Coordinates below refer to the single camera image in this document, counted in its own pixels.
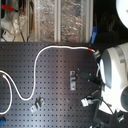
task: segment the connector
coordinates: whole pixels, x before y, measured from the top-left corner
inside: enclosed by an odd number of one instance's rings
[[[93,104],[91,99],[84,98],[81,100],[83,107],[89,106],[90,104]]]

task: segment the black pegboard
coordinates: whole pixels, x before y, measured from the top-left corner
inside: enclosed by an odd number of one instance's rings
[[[47,45],[51,43],[0,45],[0,69],[12,76],[23,97],[29,97],[32,92],[34,60],[37,53]],[[94,124],[96,106],[83,108],[81,99],[94,92],[97,87],[79,78],[77,90],[70,91],[70,71],[77,68],[96,74],[97,65],[90,51],[48,49],[42,52],[37,62],[37,82],[33,98],[30,101],[22,101],[12,86],[13,103],[10,111],[4,115],[7,121],[2,127],[88,128]],[[45,105],[32,114],[29,109],[40,97],[45,99]],[[9,88],[0,77],[0,111],[7,108],[8,104]]]

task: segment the white cable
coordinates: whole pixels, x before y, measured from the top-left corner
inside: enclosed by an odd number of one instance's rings
[[[97,66],[98,66],[98,68],[97,68],[97,72],[96,72],[96,77],[98,77],[98,74],[99,74],[99,71],[100,71],[100,65],[97,63]]]
[[[8,85],[9,85],[9,90],[10,90],[10,103],[9,103],[9,106],[8,106],[7,110],[4,111],[4,112],[0,112],[0,115],[6,114],[10,110],[11,104],[12,104],[12,89],[11,89],[11,84],[10,84],[9,80],[7,79],[7,77],[5,75],[3,75],[3,78],[7,81]]]
[[[35,86],[36,86],[36,63],[37,63],[37,60],[38,60],[38,57],[40,56],[40,54],[43,52],[43,51],[45,51],[45,50],[47,50],[47,49],[50,49],[50,48],[63,48],[63,49],[86,49],[86,50],[90,50],[90,51],[92,51],[92,52],[95,52],[93,49],[90,49],[90,48],[87,48],[87,47],[70,47],[70,46],[48,46],[48,47],[45,47],[45,48],[43,48],[42,50],[40,50],[40,52],[37,54],[37,56],[36,56],[36,59],[35,59],[35,62],[34,62],[34,85],[33,85],[33,90],[32,90],[32,94],[30,95],[30,97],[28,97],[28,98],[23,98],[22,96],[21,96],[21,94],[19,93],[19,90],[18,90],[18,88],[17,88],[17,86],[16,86],[16,84],[15,84],[15,82],[14,82],[14,80],[11,78],[11,76],[8,74],[8,73],[6,73],[5,71],[2,71],[2,70],[0,70],[0,73],[3,73],[4,75],[6,75],[10,80],[11,80],[11,82],[13,83],[13,85],[14,85],[14,87],[15,87],[15,89],[16,89],[16,92],[17,92],[17,94],[19,95],[19,97],[22,99],[22,100],[24,100],[24,101],[28,101],[28,100],[30,100],[32,97],[33,97],[33,94],[34,94],[34,91],[35,91]]]

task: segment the metal bracket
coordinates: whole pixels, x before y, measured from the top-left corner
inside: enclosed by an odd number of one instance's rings
[[[70,71],[70,90],[75,91],[76,90],[76,72]]]
[[[31,108],[30,108],[30,111],[32,112],[32,113],[35,113],[36,111],[38,111],[41,107],[42,107],[42,105],[44,105],[44,99],[43,98],[41,98],[40,100],[38,100],[36,103],[35,103],[35,105],[33,105]]]

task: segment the small black object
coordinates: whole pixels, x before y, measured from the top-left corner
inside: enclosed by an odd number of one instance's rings
[[[83,70],[78,70],[78,76],[83,79],[87,79],[89,82],[92,82],[92,83],[98,85],[99,88],[101,88],[104,85],[102,79],[100,79],[92,74],[89,74]]]

